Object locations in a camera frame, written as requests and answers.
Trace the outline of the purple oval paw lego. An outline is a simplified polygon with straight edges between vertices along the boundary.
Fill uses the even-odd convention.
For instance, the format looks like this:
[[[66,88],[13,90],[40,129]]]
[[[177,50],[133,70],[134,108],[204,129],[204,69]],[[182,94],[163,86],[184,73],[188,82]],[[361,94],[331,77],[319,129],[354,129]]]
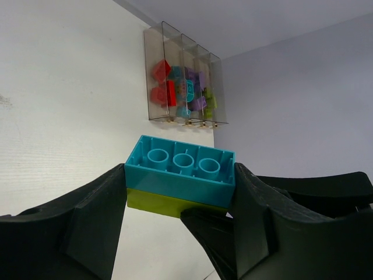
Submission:
[[[203,90],[206,87],[206,75],[203,71],[195,72],[190,67],[185,67],[185,77],[191,80],[196,91]]]

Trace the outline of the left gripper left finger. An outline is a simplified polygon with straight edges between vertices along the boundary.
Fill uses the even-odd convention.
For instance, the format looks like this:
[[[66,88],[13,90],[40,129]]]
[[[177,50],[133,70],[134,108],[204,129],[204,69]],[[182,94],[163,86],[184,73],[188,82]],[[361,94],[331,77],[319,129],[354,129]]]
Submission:
[[[18,215],[1,216],[1,279],[111,279],[127,193],[124,164]]]

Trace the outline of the teal square lego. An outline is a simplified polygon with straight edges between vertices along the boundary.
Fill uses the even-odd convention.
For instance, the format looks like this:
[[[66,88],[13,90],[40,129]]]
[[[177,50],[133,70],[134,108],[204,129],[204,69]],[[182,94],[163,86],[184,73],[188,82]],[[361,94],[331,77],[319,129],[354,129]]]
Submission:
[[[185,106],[178,106],[176,109],[176,116],[181,118],[189,118],[191,116],[191,111]]]

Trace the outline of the small lime green lego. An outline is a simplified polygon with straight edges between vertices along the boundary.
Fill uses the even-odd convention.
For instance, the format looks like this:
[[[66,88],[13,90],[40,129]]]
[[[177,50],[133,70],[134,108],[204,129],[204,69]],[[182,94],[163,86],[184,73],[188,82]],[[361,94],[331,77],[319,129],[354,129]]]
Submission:
[[[203,109],[204,116],[206,118],[213,118],[213,112],[217,108],[215,95],[208,87],[204,88],[204,90],[202,91],[202,95],[206,101],[206,107]]]

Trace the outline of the clear bin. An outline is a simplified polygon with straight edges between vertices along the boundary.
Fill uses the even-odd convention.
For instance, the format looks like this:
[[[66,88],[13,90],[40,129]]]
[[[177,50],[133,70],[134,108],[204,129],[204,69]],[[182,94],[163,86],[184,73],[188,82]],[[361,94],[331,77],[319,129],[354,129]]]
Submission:
[[[216,130],[228,123],[223,85],[223,67],[221,59],[217,55],[199,44],[197,45],[197,53],[199,70],[206,75],[206,88],[210,88],[217,101],[217,108],[213,112],[213,118],[206,118],[202,110],[200,127],[210,127]]]
[[[175,83],[175,93],[177,105],[175,107],[167,107],[168,122],[179,123],[184,127],[187,126],[187,118],[176,116],[176,109],[178,106],[185,106],[185,79],[182,66],[182,44],[181,44],[181,31],[176,29],[169,23],[161,22],[161,33],[163,39],[163,55],[165,60],[171,66],[171,73],[168,78],[172,79]]]
[[[179,31],[162,21],[143,33],[145,47],[146,87],[150,121],[175,123],[177,106],[175,82],[170,79],[172,56],[167,43]]]
[[[184,79],[185,79],[185,106],[190,109],[191,116],[188,118],[186,125],[188,127],[197,126],[201,128],[200,125],[202,123],[201,112],[200,111],[193,111],[191,108],[191,103],[193,100],[202,97],[201,90],[196,91],[194,85],[191,80],[186,79],[185,77],[185,67],[192,68],[195,72],[199,70],[199,63],[198,63],[198,53],[197,53],[197,45],[198,43],[188,37],[185,34],[181,34],[181,44],[182,44],[182,66],[184,72]]]

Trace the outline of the teal green monster lego stack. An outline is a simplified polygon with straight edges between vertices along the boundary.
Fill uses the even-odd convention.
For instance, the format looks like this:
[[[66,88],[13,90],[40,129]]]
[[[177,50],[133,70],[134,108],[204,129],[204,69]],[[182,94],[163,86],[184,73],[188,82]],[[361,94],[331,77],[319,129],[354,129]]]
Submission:
[[[127,206],[179,218],[202,208],[226,214],[235,153],[142,135],[125,163]]]

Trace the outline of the multicolour lego block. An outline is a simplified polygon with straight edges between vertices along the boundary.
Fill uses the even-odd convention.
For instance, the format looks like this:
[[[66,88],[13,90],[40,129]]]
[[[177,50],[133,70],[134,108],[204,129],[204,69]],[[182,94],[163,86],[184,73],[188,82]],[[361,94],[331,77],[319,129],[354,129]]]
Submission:
[[[175,107],[177,105],[175,83],[168,76],[171,73],[171,66],[163,59],[152,69],[151,74],[157,82],[150,92],[150,100],[161,107]]]

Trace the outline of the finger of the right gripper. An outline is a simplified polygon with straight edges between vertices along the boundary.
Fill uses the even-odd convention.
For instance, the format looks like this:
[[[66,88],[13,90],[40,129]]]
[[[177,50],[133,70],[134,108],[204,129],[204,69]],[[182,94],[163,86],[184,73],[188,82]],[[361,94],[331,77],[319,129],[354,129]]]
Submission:
[[[220,279],[237,279],[233,220],[202,208],[182,211],[180,220],[202,246]]]
[[[292,198],[327,207],[364,207],[372,204],[372,183],[364,172],[326,177],[283,178],[258,176],[265,184],[287,191]]]

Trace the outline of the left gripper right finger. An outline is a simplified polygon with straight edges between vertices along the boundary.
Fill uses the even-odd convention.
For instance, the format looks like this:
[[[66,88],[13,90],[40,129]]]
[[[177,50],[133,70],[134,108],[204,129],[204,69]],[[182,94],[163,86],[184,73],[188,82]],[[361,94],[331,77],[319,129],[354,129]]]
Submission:
[[[235,165],[231,205],[239,279],[371,279],[372,208],[326,206]]]

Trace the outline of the purple lego brick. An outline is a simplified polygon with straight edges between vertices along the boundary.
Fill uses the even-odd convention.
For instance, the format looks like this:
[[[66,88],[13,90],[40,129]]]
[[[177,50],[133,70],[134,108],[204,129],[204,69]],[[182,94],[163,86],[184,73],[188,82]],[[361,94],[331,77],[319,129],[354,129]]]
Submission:
[[[200,111],[207,107],[207,101],[204,96],[195,99],[191,103],[191,108],[193,111]]]

